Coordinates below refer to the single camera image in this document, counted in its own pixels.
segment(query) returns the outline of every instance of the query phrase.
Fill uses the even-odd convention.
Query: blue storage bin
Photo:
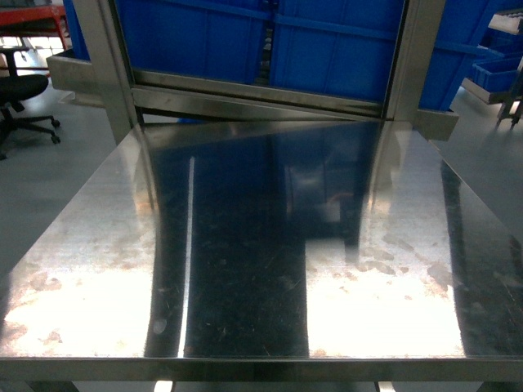
[[[270,12],[259,7],[259,0],[118,0],[133,67],[244,83],[254,82],[262,60]]]
[[[503,0],[459,0],[445,4],[419,106],[449,109],[472,64],[483,56],[477,45]]]
[[[449,0],[436,40],[478,45],[502,3],[503,0]]]
[[[83,40],[82,30],[74,10],[73,0],[64,0],[65,15],[67,16],[67,26],[69,27],[69,35],[73,43],[73,52],[79,60],[89,60],[89,52]]]
[[[397,32],[404,0],[279,0],[283,16]]]
[[[396,31],[277,15],[271,86],[383,101]]]
[[[517,66],[520,64],[520,60],[512,57],[474,64],[475,72],[472,80],[486,91],[508,91],[516,80]]]
[[[436,41],[419,107],[447,111],[475,59],[489,55],[481,47]]]

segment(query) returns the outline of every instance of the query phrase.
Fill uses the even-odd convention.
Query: black office chair
[[[9,111],[9,107],[12,107],[16,112],[24,110],[24,106],[20,101],[42,94],[47,88],[47,84],[49,84],[47,77],[44,75],[17,75],[15,53],[28,50],[27,47],[0,47],[0,53],[6,56],[7,68],[9,69],[9,76],[0,78],[0,111],[4,117],[0,122],[0,146],[9,134],[17,128],[47,133],[51,135],[51,140],[54,144],[60,143],[60,137],[53,130],[33,124],[37,121],[51,120],[51,125],[54,128],[59,127],[60,122],[55,120],[53,116],[13,118]],[[6,155],[0,152],[0,160],[5,158]]]

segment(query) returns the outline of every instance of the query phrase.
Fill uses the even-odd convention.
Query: gray floor
[[[59,145],[48,135],[18,130],[2,146],[8,159],[0,162],[0,275],[11,270],[115,147],[105,111],[58,103],[64,95],[49,87],[25,101],[20,114],[53,114],[61,122]]]
[[[52,144],[46,135],[14,132],[2,147],[0,162],[0,276],[7,273],[78,192],[115,147],[102,109],[64,105],[62,91],[49,88],[25,102],[24,115],[53,113],[62,123],[62,139]],[[510,130],[505,121],[495,128],[499,105],[488,106],[461,90],[453,109],[461,118],[448,142],[437,147],[449,164],[491,207],[520,240],[523,239],[523,124]],[[78,383],[82,392],[136,390],[152,392],[153,383]],[[398,384],[399,392],[473,391],[474,383]],[[177,391],[222,390],[372,390],[372,385],[286,384],[227,385],[181,383]]]

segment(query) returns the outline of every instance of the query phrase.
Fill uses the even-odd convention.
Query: metal rack
[[[53,84],[88,94],[90,99],[97,96],[107,110],[116,141],[141,122],[143,113],[238,121],[387,119],[441,123],[447,137],[457,122],[455,114],[418,109],[445,0],[406,2],[382,105],[133,69],[114,0],[75,0],[74,5],[91,62],[53,56],[48,61]]]

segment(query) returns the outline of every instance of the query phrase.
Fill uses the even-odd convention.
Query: stainless steel table
[[[134,130],[3,279],[0,379],[521,381],[521,245],[402,122]]]

